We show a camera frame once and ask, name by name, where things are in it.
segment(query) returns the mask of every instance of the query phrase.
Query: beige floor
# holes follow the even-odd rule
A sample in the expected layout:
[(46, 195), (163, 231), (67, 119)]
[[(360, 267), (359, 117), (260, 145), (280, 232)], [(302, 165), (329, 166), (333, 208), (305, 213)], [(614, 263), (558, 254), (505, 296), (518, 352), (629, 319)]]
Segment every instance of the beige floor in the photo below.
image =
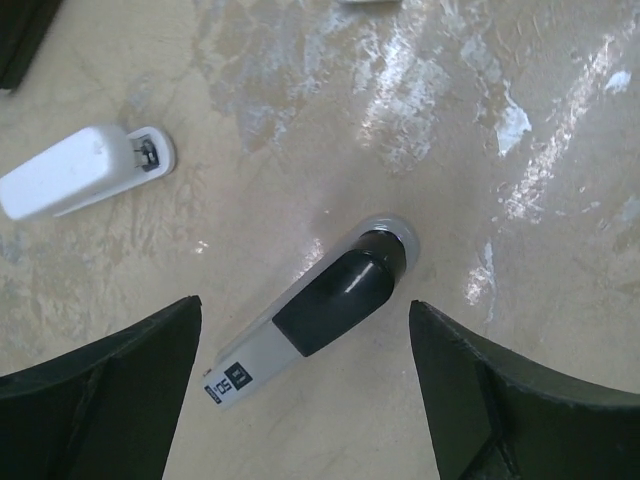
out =
[[(62, 219), (0, 220), (0, 373), (199, 294), (170, 479), (437, 478), (415, 298), (640, 392), (639, 15), (626, 0), (65, 0), (0, 99), (0, 174), (113, 121), (164, 127), (179, 165)], [(380, 211), (423, 246), (394, 298), (220, 412), (199, 382), (215, 355)]]

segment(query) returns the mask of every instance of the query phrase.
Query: concrete floor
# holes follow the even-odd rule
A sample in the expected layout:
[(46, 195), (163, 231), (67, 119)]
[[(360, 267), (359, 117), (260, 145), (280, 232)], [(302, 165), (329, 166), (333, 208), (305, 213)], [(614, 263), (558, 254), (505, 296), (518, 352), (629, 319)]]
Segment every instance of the concrete floor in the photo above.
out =
[[(0, 373), (199, 294), (170, 479), (437, 478), (416, 298), (640, 392), (639, 15), (627, 0), (66, 0), (0, 99), (0, 174), (114, 121), (164, 127), (179, 164), (62, 219), (0, 219)], [(219, 411), (200, 377), (220, 349), (381, 211), (422, 241), (392, 300)]]

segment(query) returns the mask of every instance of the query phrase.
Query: white object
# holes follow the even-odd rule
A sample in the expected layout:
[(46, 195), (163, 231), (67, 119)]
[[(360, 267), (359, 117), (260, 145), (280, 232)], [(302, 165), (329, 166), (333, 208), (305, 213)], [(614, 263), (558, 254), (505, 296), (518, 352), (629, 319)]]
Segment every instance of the white object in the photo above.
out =
[(233, 405), (295, 360), (303, 358), (272, 322), (273, 317), (338, 260), (358, 238), (372, 230), (391, 232), (400, 240), (407, 262), (405, 275), (415, 266), (420, 255), (420, 241), (404, 219), (386, 214), (360, 222), (220, 353), (217, 366), (204, 377), (204, 389), (219, 406), (226, 408)]
[[(143, 142), (152, 144), (157, 164)], [(174, 165), (171, 140), (157, 128), (127, 134), (117, 125), (86, 127), (0, 178), (0, 204), (12, 220), (60, 216), (167, 175)]]

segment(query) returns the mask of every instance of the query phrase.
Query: floor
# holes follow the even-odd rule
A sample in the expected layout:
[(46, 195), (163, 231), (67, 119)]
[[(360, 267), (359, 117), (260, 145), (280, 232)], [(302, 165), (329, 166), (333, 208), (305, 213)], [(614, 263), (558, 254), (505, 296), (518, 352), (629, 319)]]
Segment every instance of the floor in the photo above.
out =
[[(175, 172), (0, 219), (0, 373), (189, 294), (200, 350), (166, 478), (437, 478), (412, 299), (640, 393), (640, 2), (65, 0), (0, 98), (0, 174), (89, 124), (154, 124)], [(394, 297), (221, 412), (200, 377), (354, 225), (422, 254)]]

